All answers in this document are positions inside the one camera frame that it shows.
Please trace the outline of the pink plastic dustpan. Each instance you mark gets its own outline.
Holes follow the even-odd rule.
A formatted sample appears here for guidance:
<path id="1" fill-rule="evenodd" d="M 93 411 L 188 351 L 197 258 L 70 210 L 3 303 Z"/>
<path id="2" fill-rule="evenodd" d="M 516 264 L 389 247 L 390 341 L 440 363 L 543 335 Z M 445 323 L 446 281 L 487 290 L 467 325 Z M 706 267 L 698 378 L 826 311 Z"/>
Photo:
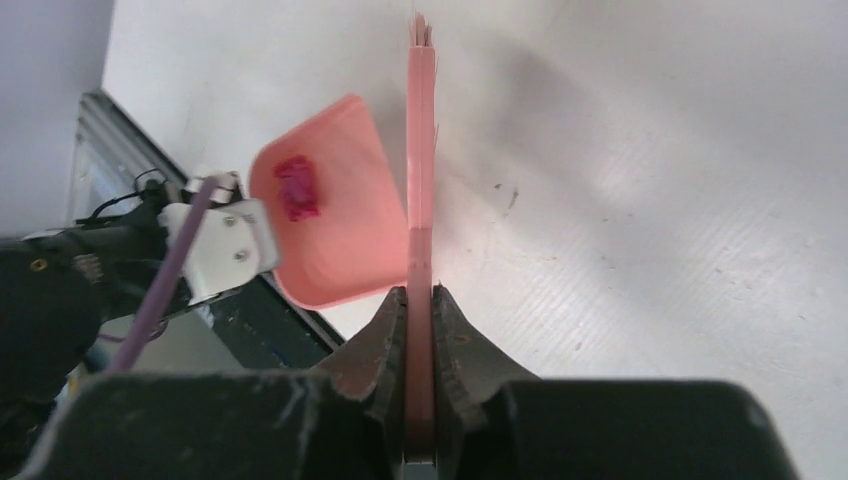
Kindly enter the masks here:
<path id="1" fill-rule="evenodd" d="M 302 157 L 313 171 L 317 215 L 293 221 L 277 173 Z M 273 275 L 294 304 L 321 310 L 402 286 L 405 211 L 365 101 L 349 94 L 267 144 L 248 174 L 282 259 Z"/>

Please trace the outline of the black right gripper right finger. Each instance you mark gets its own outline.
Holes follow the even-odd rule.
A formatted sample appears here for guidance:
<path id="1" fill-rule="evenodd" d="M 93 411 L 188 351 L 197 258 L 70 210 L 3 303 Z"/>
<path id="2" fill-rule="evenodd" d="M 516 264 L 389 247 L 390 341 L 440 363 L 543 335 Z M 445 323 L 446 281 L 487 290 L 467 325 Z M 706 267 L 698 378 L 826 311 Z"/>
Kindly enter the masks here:
<path id="1" fill-rule="evenodd" d="M 477 330 L 442 285 L 433 288 L 432 327 L 437 477 L 505 479 L 515 458 L 500 390 L 538 376 Z"/>

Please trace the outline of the pink hand brush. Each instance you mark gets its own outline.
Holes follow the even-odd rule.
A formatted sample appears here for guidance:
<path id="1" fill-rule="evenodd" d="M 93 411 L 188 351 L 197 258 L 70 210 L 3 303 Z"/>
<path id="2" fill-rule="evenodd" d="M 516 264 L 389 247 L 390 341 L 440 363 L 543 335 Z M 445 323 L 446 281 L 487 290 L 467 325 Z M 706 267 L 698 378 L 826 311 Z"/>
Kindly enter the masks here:
<path id="1" fill-rule="evenodd" d="M 417 12 L 410 23 L 406 86 L 408 260 L 403 456 L 408 463 L 430 462 L 435 451 L 432 228 L 436 74 L 432 26 Z"/>

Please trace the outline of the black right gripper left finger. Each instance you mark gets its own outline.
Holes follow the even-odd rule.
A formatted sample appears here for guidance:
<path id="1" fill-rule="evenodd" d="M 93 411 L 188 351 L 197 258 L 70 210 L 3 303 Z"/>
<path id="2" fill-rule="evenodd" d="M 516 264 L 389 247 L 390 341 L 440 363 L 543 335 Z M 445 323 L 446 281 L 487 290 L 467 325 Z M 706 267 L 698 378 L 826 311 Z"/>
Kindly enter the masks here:
<path id="1" fill-rule="evenodd" d="M 407 292 L 317 365 L 293 370 L 305 393 L 295 479 L 400 479 Z"/>

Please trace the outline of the magenta paper scrap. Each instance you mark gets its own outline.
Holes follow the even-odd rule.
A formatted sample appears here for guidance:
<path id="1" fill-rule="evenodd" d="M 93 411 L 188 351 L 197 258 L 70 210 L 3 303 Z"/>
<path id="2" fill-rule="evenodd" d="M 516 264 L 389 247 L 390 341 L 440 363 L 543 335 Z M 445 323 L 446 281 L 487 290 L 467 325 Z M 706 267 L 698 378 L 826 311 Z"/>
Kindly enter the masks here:
<path id="1" fill-rule="evenodd" d="M 273 176 L 279 183 L 277 196 L 290 221 L 320 215 L 315 169 L 306 156 L 297 155 L 278 163 Z"/>

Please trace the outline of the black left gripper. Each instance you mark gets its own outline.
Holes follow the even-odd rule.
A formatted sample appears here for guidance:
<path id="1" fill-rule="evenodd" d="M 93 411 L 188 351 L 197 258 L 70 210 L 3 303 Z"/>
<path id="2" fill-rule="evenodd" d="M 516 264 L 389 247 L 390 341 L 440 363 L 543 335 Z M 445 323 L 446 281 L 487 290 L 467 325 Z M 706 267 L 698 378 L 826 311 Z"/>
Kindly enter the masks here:
<path id="1" fill-rule="evenodd" d="M 2 240 L 2 407 L 53 400 L 101 326 L 139 309 L 166 237 L 161 227 L 111 225 Z"/>

